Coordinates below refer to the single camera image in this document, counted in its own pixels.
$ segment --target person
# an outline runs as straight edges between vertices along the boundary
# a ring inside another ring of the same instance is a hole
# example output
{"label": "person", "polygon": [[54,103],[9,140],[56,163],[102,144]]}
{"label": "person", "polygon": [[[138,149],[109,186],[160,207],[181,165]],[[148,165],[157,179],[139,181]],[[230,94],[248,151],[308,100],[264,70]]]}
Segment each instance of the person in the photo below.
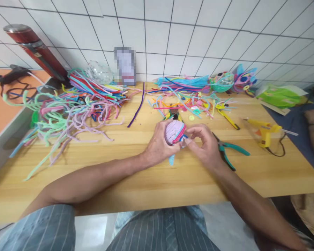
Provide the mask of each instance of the person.
{"label": "person", "polygon": [[[171,120],[159,122],[147,148],[139,155],[88,166],[47,185],[27,207],[20,220],[0,238],[2,250],[59,250],[75,247],[73,205],[82,203],[136,172],[150,168],[180,151],[164,139]],[[261,250],[306,250],[290,225],[271,202],[247,185],[221,159],[218,144],[203,124],[187,130],[187,147],[216,178],[221,190],[261,241]],[[193,139],[199,137],[199,147]],[[192,207],[141,211],[133,215],[114,237],[107,250],[215,250],[204,224],[196,221]]]}

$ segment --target thermos bottle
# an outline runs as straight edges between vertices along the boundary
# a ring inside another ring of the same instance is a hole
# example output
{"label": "thermos bottle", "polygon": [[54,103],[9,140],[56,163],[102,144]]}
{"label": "thermos bottle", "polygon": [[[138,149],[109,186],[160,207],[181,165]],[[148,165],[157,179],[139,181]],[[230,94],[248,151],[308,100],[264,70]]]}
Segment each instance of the thermos bottle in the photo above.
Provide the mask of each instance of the thermos bottle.
{"label": "thermos bottle", "polygon": [[29,26],[10,24],[3,30],[54,79],[52,85],[60,88],[63,83],[70,87],[65,68]]}

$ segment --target green pliers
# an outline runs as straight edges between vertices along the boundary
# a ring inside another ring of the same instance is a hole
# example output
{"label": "green pliers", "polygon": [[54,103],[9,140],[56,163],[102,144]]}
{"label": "green pliers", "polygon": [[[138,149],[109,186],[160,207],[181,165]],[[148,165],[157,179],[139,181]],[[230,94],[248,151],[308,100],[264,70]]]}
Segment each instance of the green pliers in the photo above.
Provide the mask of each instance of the green pliers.
{"label": "green pliers", "polygon": [[237,146],[237,145],[234,145],[234,144],[230,144],[230,143],[226,143],[226,142],[222,142],[213,132],[212,132],[212,134],[217,139],[217,143],[219,144],[219,151],[220,151],[222,159],[224,160],[224,162],[226,162],[228,164],[230,169],[232,169],[233,171],[236,171],[235,167],[233,167],[233,165],[230,163],[230,161],[227,158],[225,147],[233,148],[234,150],[244,154],[245,156],[250,156],[250,153],[247,152],[246,150],[244,150],[240,146]]}

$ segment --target forearm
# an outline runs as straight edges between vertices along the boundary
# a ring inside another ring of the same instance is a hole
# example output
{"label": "forearm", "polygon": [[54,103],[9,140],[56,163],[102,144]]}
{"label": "forearm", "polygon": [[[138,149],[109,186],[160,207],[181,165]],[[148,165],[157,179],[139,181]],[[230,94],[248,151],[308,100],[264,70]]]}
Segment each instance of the forearm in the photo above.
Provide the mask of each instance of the forearm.
{"label": "forearm", "polygon": [[272,203],[260,196],[224,163],[210,171],[237,213],[255,231],[293,250],[306,250]]}
{"label": "forearm", "polygon": [[150,167],[142,154],[122,160],[87,166],[47,185],[21,217],[53,204],[77,204],[88,200],[107,187]]}

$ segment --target pink pipe cleaner ball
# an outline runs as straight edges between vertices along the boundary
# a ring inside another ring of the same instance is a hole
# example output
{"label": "pink pipe cleaner ball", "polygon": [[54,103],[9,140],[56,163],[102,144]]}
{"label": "pink pipe cleaner ball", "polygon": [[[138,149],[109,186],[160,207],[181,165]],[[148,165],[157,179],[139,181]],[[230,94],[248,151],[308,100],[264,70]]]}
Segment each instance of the pink pipe cleaner ball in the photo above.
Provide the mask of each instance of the pink pipe cleaner ball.
{"label": "pink pipe cleaner ball", "polygon": [[165,140],[169,145],[173,145],[178,141],[181,141],[186,130],[186,125],[179,121],[173,120],[166,126],[165,129]]}

